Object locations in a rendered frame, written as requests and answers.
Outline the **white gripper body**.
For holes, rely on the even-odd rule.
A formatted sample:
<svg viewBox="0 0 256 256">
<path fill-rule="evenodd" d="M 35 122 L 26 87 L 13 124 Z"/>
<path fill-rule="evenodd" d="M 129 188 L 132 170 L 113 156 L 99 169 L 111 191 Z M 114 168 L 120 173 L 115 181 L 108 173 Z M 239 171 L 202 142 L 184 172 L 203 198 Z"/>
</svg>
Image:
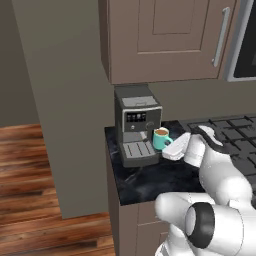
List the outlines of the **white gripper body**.
<svg viewBox="0 0 256 256">
<path fill-rule="evenodd" d="M 174 142 L 169 144 L 162 150 L 162 157 L 172 161 L 178 161 L 184 157 L 191 134 L 185 132 L 179 136 Z"/>
</svg>

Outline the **teal coffee mug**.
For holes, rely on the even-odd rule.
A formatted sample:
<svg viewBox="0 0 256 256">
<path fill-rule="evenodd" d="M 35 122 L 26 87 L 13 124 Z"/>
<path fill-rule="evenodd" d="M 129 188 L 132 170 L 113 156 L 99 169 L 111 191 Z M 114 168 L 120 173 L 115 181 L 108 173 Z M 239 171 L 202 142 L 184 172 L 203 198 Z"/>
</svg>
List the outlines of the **teal coffee mug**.
<svg viewBox="0 0 256 256">
<path fill-rule="evenodd" d="M 157 150 L 163 150 L 170 145 L 173 140 L 169 137 L 169 130 L 164 127 L 160 127 L 154 130 L 153 133 L 153 146 Z"/>
</svg>

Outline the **grey coffee machine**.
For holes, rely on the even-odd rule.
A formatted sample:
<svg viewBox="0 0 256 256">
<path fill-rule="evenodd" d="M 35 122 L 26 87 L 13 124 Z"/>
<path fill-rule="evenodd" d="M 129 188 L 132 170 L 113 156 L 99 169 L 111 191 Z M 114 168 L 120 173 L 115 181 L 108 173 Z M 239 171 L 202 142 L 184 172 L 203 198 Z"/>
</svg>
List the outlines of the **grey coffee machine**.
<svg viewBox="0 0 256 256">
<path fill-rule="evenodd" d="M 157 164 L 153 132 L 161 126 L 162 106 L 148 85 L 114 87 L 116 142 L 124 167 Z"/>
</svg>

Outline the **black hob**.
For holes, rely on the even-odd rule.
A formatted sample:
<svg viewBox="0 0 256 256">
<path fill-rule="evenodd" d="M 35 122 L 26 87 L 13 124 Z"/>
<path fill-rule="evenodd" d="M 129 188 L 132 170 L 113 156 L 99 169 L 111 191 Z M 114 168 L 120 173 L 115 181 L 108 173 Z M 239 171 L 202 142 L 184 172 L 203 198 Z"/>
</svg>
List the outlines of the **black hob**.
<svg viewBox="0 0 256 256">
<path fill-rule="evenodd" d="M 183 120 L 181 125 L 186 131 L 199 125 L 213 128 L 234 165 L 245 176 L 256 176 L 256 114 Z"/>
</svg>

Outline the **brown base cupboard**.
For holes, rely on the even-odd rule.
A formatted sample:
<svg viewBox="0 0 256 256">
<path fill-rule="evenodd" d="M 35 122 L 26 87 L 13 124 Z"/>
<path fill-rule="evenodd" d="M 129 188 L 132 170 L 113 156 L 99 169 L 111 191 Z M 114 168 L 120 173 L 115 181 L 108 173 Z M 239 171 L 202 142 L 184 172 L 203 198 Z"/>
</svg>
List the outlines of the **brown base cupboard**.
<svg viewBox="0 0 256 256">
<path fill-rule="evenodd" d="M 116 256 L 155 256 L 167 238 L 169 225 L 156 218 L 154 202 L 122 206 L 114 177 L 110 150 L 105 145 L 108 207 Z"/>
</svg>

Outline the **silver microwave oven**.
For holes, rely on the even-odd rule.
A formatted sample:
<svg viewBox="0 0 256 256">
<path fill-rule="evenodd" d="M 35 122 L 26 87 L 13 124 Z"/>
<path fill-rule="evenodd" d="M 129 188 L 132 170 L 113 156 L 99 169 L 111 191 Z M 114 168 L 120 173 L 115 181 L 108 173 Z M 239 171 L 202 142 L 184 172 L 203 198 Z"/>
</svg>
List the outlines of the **silver microwave oven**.
<svg viewBox="0 0 256 256">
<path fill-rule="evenodd" d="M 241 0 L 223 78 L 256 80 L 256 0 Z"/>
</svg>

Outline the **brown wall cupboard door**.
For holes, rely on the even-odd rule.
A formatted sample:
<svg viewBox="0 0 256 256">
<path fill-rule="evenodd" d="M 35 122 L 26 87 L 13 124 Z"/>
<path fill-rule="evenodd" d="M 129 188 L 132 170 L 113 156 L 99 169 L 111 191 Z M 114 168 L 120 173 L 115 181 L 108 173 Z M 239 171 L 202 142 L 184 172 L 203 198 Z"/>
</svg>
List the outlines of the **brown wall cupboard door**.
<svg viewBox="0 0 256 256">
<path fill-rule="evenodd" d="M 112 84 L 217 79 L 241 0 L 98 0 L 101 60 Z M 230 16 L 218 66 L 212 59 Z"/>
</svg>

